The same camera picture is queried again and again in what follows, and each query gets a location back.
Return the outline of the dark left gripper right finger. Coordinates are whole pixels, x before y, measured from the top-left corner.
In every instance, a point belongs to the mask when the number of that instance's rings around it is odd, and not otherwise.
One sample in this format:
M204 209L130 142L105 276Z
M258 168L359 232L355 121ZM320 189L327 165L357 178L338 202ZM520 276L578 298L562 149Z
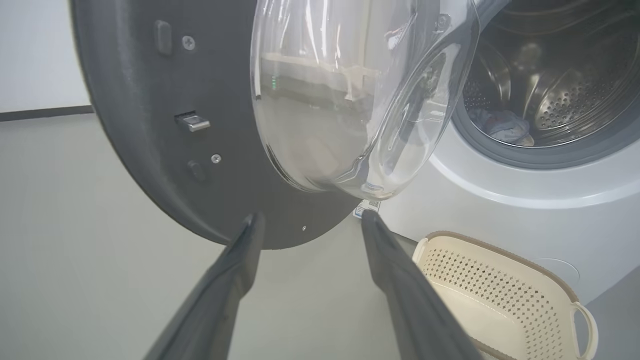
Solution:
M480 360L482 355L374 210L361 230L372 279L384 292L403 360Z

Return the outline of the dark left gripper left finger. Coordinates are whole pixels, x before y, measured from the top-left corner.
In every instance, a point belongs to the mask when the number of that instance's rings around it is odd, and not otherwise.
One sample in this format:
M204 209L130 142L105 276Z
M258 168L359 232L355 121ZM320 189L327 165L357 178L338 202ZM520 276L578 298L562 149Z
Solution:
M240 301L253 287L265 219L248 215L146 354L147 360L226 360Z

